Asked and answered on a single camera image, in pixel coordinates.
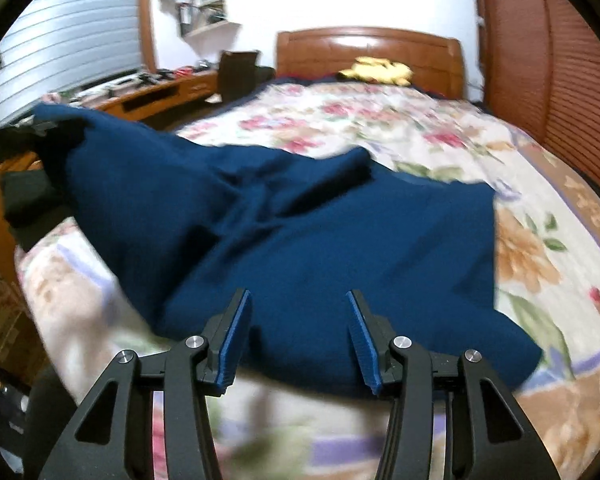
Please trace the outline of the floral fleece blanket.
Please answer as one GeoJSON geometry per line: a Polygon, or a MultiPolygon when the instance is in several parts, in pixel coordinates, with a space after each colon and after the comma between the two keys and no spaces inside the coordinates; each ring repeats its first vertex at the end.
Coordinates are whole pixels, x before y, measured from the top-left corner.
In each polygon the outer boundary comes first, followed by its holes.
{"type": "MultiPolygon", "coordinates": [[[[396,87],[272,84],[182,127],[200,144],[263,145],[311,157],[365,148],[402,177],[486,182],[498,211],[498,310],[544,356],[519,393],[565,479],[600,479],[600,199],[518,128],[463,101],[396,87]]],[[[166,348],[132,309],[72,219],[17,257],[53,368],[81,401],[111,358],[166,348]]],[[[312,396],[257,374],[209,403],[232,479],[369,479],[388,411],[312,396]]]]}

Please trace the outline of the dark wooden chair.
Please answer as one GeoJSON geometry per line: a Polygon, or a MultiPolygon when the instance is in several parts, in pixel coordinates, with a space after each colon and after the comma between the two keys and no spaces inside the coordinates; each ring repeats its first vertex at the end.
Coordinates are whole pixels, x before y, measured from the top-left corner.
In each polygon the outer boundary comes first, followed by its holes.
{"type": "Polygon", "coordinates": [[[216,93],[222,104],[230,104],[249,96],[254,90],[273,80],[276,70],[258,64],[260,52],[223,51],[216,72],[216,93]]]}

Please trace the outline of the navy blue suit jacket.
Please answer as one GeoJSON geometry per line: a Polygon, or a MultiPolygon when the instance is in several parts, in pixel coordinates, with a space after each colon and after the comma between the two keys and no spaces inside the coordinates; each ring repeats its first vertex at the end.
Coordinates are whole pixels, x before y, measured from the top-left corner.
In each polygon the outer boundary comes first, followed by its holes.
{"type": "Polygon", "coordinates": [[[348,293],[428,350],[480,351],[508,388],[541,348],[494,306],[494,193],[400,177],[362,148],[313,159],[198,145],[97,110],[35,107],[38,154],[76,223],[158,335],[198,333],[237,289],[245,366],[364,398],[348,293]]]}

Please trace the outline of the wooden louvered wardrobe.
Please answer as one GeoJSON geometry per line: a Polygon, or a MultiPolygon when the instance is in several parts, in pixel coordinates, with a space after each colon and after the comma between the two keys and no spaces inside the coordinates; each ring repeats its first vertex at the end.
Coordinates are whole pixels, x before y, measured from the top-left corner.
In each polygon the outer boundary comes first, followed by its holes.
{"type": "Polygon", "coordinates": [[[600,190],[600,40],[568,0],[477,0],[492,112],[600,190]]]}

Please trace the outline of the wooden bed headboard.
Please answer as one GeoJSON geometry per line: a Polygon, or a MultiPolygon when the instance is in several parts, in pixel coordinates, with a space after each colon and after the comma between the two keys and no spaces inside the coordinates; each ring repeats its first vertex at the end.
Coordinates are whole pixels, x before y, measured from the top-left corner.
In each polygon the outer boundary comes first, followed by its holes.
{"type": "Polygon", "coordinates": [[[318,79],[350,67],[357,58],[386,58],[407,65],[413,84],[450,99],[465,97],[465,65],[460,42],[383,27],[323,27],[279,32],[279,77],[318,79]]]}

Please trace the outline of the grey window blind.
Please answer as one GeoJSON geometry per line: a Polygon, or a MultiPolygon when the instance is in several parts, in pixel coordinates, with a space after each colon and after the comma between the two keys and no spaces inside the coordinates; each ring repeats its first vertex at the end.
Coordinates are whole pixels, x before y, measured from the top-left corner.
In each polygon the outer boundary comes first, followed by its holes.
{"type": "Polygon", "coordinates": [[[138,0],[33,0],[0,42],[0,125],[142,66],[138,0]]]}

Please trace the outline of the wooden desk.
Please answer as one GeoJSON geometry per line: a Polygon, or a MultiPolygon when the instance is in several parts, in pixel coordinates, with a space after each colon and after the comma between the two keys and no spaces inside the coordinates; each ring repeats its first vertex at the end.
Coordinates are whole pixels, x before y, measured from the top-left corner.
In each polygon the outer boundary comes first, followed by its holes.
{"type": "MultiPolygon", "coordinates": [[[[141,122],[166,110],[208,98],[217,88],[218,72],[205,70],[118,96],[95,105],[95,108],[112,116],[132,120],[132,122],[141,122]]],[[[4,172],[28,170],[35,167],[35,154],[19,155],[1,163],[0,177],[4,172]]],[[[14,253],[15,240],[3,218],[0,187],[0,275],[9,283],[17,281],[14,253]]]]}

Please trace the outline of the yellow plush toy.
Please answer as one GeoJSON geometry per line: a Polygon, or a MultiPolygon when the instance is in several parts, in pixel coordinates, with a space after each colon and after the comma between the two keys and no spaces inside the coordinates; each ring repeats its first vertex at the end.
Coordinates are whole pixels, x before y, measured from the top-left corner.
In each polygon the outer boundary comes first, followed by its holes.
{"type": "Polygon", "coordinates": [[[411,84],[413,72],[407,65],[388,58],[359,56],[351,67],[340,70],[338,75],[346,79],[406,87],[411,84]]]}

